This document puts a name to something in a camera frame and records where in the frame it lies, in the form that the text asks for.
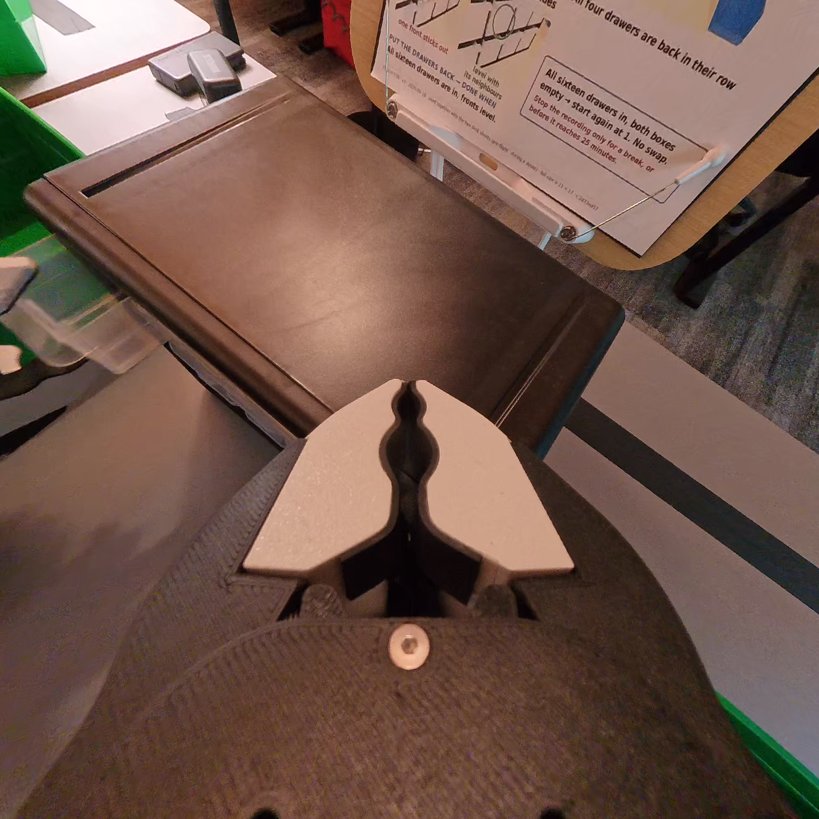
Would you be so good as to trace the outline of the black drawer cabinet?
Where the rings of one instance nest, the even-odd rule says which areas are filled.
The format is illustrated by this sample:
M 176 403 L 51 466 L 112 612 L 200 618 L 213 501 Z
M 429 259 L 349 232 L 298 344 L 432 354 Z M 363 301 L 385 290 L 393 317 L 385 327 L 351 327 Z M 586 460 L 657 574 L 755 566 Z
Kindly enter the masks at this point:
M 543 456 L 625 312 L 287 78 L 52 170 L 27 206 L 280 446 L 426 380 Z

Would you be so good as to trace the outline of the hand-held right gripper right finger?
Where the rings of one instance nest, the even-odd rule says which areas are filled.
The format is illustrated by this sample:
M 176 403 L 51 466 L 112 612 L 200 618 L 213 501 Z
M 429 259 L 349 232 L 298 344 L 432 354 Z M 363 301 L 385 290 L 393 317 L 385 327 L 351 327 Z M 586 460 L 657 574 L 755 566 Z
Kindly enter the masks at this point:
M 511 441 L 434 384 L 415 383 L 419 420 L 434 445 L 425 478 L 425 524 L 471 558 L 479 575 L 564 575 L 575 564 Z

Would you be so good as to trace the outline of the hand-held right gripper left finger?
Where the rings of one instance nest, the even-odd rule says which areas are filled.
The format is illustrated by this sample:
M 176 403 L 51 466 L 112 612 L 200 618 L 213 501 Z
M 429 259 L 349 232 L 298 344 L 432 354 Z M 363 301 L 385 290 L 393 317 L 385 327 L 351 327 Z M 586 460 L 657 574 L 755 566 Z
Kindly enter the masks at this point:
M 342 560 L 383 537 L 396 519 L 385 442 L 400 425 L 404 389 L 387 381 L 306 438 L 242 568 L 274 577 L 339 577 Z

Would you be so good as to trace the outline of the red bag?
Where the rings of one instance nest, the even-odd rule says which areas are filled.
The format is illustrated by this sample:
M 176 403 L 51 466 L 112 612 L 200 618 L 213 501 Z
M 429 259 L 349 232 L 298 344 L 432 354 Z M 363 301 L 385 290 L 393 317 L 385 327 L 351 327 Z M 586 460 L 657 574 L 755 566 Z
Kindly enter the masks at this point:
M 354 67 L 351 46 L 352 1 L 322 1 L 322 35 L 324 46 Z

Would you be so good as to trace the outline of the black rounded box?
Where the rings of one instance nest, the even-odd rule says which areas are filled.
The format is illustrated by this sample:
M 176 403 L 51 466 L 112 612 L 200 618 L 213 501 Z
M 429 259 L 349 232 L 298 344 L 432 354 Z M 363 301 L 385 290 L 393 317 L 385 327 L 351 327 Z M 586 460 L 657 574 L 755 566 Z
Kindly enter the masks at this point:
M 207 105 L 232 97 L 242 91 L 237 71 L 223 53 L 213 47 L 188 52 L 191 77 Z

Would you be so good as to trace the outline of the green plastic bin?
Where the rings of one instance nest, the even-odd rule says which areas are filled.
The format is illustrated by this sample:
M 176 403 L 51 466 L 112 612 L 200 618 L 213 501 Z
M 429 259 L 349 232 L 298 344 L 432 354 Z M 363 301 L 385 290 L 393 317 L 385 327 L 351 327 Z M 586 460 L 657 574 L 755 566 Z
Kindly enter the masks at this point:
M 46 72 L 44 50 L 29 1 L 1 1 L 1 76 Z
M 85 311 L 105 296 L 122 299 L 93 266 L 38 220 L 24 200 L 30 184 L 83 156 L 2 91 L 1 257 L 24 256 L 37 263 L 37 275 L 20 299 L 36 302 L 58 319 Z M 18 346 L 23 366 L 40 360 L 3 324 L 2 346 Z
M 778 785 L 795 813 L 802 818 L 818 818 L 817 776 L 722 694 L 716 696 L 745 747 Z

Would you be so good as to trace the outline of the clear plastic drawer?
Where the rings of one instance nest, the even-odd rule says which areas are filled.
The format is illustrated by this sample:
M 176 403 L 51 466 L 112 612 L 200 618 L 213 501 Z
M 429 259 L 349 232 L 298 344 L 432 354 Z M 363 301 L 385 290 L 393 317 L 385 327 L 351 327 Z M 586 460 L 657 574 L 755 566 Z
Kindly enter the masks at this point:
M 2 315 L 2 324 L 38 359 L 57 368 L 90 360 L 124 374 L 161 344 L 145 312 L 131 298 L 116 296 L 63 319 L 21 298 Z

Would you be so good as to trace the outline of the dark tape strip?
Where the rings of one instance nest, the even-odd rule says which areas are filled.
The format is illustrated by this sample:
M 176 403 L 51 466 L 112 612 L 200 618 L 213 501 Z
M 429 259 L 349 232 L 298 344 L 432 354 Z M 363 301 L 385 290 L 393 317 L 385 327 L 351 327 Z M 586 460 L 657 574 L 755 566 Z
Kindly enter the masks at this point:
M 794 599 L 818 613 L 817 565 L 661 456 L 588 401 L 565 428 Z
M 71 36 L 95 28 L 94 24 L 61 1 L 30 1 L 35 16 L 60 35 Z

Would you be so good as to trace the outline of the dark grey rectangular device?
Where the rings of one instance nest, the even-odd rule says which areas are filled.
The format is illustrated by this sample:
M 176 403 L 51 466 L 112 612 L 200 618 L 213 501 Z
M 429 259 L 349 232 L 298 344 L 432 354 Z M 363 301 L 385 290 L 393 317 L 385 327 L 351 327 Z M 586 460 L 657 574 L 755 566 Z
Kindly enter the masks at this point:
M 245 68 L 244 49 L 213 31 L 152 57 L 148 60 L 148 67 L 157 82 L 179 97 L 189 97 L 198 91 L 198 84 L 189 67 L 188 55 L 205 48 L 219 50 L 232 69 L 240 71 Z

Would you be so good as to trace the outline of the black board stand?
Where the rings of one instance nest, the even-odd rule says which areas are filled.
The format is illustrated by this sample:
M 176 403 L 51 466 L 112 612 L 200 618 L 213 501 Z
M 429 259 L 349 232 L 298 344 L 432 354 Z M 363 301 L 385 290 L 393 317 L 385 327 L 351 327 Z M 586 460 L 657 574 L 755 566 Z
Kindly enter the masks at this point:
M 684 253 L 686 266 L 673 286 L 673 293 L 680 302 L 699 308 L 722 268 L 817 197 L 818 132 L 785 158 L 775 173 L 803 181 L 764 213 L 760 213 L 751 197 L 744 197 L 688 248 Z

